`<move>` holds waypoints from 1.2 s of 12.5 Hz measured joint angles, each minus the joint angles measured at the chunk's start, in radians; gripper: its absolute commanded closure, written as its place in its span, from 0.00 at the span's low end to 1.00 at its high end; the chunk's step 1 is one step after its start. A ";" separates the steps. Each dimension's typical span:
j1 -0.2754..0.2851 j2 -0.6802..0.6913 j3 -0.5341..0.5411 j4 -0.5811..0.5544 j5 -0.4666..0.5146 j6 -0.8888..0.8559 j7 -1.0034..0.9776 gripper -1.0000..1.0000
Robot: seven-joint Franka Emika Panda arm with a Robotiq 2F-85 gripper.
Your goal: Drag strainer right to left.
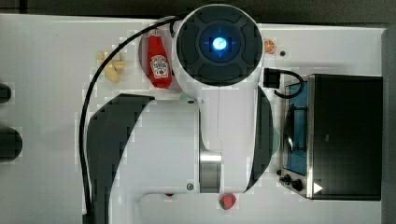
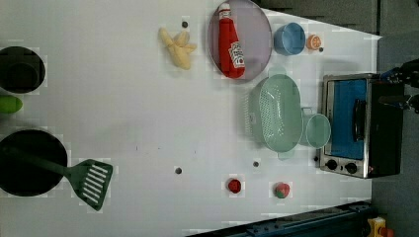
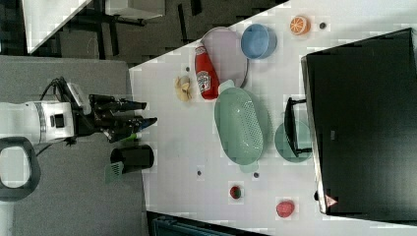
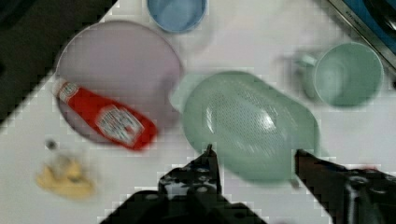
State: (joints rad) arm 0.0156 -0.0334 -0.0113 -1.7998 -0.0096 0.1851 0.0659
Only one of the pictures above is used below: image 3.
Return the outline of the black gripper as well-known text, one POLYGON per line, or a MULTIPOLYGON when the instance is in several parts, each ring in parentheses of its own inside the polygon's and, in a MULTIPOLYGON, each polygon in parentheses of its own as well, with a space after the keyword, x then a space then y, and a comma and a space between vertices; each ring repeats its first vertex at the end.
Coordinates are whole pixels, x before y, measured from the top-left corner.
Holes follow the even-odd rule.
POLYGON ((75 136, 86 137, 102 133, 110 143, 131 137, 134 133, 153 125, 156 117, 144 118, 135 115, 122 115, 129 110, 144 110, 145 102, 130 101, 126 98, 115 98, 110 95, 90 94, 91 112, 74 111, 75 136))

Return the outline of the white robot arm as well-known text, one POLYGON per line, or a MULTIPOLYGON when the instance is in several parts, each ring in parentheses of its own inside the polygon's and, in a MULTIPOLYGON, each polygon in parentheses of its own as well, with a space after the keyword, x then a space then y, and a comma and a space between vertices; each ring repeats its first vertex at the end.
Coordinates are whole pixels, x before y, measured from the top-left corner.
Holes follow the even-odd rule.
POLYGON ((38 100, 1 104, 1 200, 17 202, 28 197, 41 178, 38 145, 65 142, 95 133, 110 143, 130 138, 157 122, 155 117, 129 116, 144 109, 144 102, 91 94, 86 103, 67 96, 60 100, 38 100))

